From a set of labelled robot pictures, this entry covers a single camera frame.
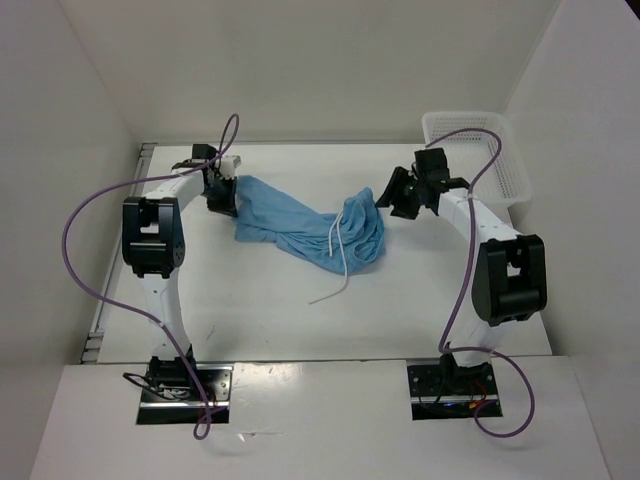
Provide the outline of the light blue shorts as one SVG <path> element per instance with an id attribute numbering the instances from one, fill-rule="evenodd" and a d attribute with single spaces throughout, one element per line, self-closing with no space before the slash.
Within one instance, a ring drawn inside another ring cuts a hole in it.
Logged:
<path id="1" fill-rule="evenodd" d="M 342 293 L 351 276 L 386 254 L 383 216 L 368 187 L 346 198 L 337 213 L 319 213 L 254 176 L 238 179 L 236 196 L 236 241 L 271 243 L 342 277 L 338 289 L 311 305 Z"/>

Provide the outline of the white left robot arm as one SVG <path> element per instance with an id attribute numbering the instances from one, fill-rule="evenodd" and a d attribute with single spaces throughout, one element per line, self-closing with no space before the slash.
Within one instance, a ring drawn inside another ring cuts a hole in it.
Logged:
<path id="1" fill-rule="evenodd" d="M 223 156 L 209 144 L 192 146 L 191 157 L 172 167 L 153 190 L 123 204 L 122 256 L 139 279 L 152 331 L 147 389 L 166 399 L 198 395 L 200 376 L 184 326 L 179 269 L 186 258 L 182 212 L 202 197 L 209 211 L 237 215 L 238 155 Z"/>

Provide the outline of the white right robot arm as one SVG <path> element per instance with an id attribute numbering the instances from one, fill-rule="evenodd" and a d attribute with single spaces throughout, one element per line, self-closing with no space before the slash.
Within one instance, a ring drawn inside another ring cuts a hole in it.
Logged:
<path id="1" fill-rule="evenodd" d="M 502 221 L 473 192 L 450 175 L 441 148 L 418 150 L 411 168 L 398 166 L 379 208 L 414 220 L 422 208 L 448 222 L 467 242 L 470 256 L 461 292 L 447 321 L 439 350 L 453 359 L 438 370 L 440 385 L 460 393 L 474 379 L 472 368 L 489 360 L 519 324 L 547 304 L 545 246 Z"/>

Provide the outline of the white plastic basket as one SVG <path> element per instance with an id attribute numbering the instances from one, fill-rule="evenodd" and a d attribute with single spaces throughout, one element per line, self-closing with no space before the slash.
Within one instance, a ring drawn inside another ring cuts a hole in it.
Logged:
<path id="1" fill-rule="evenodd" d="M 532 186 L 508 120 L 493 112 L 440 111 L 422 117 L 428 147 L 442 148 L 451 175 L 468 181 L 491 158 L 496 161 L 474 187 L 485 204 L 504 208 L 525 203 Z"/>

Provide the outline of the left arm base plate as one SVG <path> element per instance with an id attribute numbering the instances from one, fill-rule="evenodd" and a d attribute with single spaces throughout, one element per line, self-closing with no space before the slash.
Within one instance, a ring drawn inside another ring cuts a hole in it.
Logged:
<path id="1" fill-rule="evenodd" d="M 123 377 L 141 390 L 137 425 L 195 425 L 211 410 L 212 424 L 228 424 L 234 367 L 230 364 L 198 364 L 195 369 L 204 394 L 193 378 L 154 378 L 151 369 L 144 375 L 125 373 Z"/>

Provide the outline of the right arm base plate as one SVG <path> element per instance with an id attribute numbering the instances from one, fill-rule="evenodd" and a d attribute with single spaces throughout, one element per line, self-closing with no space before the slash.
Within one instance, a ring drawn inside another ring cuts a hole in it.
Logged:
<path id="1" fill-rule="evenodd" d="M 473 418 L 477 410 L 480 418 L 503 416 L 490 364 L 448 380 L 435 359 L 409 362 L 406 371 L 414 421 Z"/>

